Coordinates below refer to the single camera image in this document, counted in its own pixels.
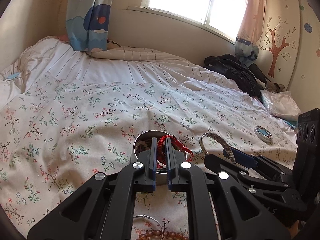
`silver bangle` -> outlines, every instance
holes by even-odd
[[[217,141],[225,149],[225,151],[227,152],[227,154],[228,154],[228,156],[229,156],[229,158],[231,160],[231,163],[236,165],[235,157],[234,157],[234,155],[233,155],[233,153],[231,151],[231,148],[228,145],[228,143],[224,139],[222,139],[219,135],[217,135],[215,133],[212,133],[212,132],[206,132],[200,138],[199,144],[200,144],[201,150],[204,152],[204,155],[209,154],[207,152],[207,150],[205,149],[203,141],[202,141],[204,137],[209,137],[209,138],[212,138],[215,141]]]
[[[160,226],[160,228],[161,228],[161,238],[160,238],[160,240],[163,239],[162,226],[161,226],[161,224],[159,223],[158,220],[154,219],[153,217],[147,216],[147,215],[137,215],[137,216],[134,216],[133,219],[134,219],[134,218],[143,218],[143,219],[150,218],[150,219],[152,219],[153,221],[155,221],[155,222]]]

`white bedding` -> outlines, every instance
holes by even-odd
[[[121,47],[94,56],[102,58],[48,37],[0,73],[3,79],[12,70],[31,71],[0,81],[0,203],[24,236],[95,172],[119,172],[134,138],[146,130],[175,135],[203,169],[198,138],[209,130],[247,154],[292,168],[294,131],[232,80],[151,49]],[[272,133],[271,145],[256,137],[256,125]],[[221,154],[215,141],[206,146]],[[135,214],[188,234],[186,206],[184,193],[158,186],[154,194],[137,195]],[[134,220],[132,239],[156,227]]]

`wall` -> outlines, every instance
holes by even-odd
[[[288,90],[300,110],[306,112],[320,108],[320,23],[307,0],[299,0],[299,4],[300,46]]]
[[[151,13],[111,10],[109,38],[131,47],[168,52],[203,65],[208,56],[234,55],[234,45],[191,24]]]
[[[0,19],[0,69],[39,39],[55,35],[60,0],[12,0]]]

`window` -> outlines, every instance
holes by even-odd
[[[234,41],[245,5],[245,0],[144,0],[141,6],[192,20]]]

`whale print curtain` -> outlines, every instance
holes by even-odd
[[[107,50],[112,0],[68,0],[66,29],[75,51]]]
[[[258,57],[259,48],[256,45],[263,29],[263,14],[265,0],[246,0],[246,10],[236,38],[236,57],[250,66]]]

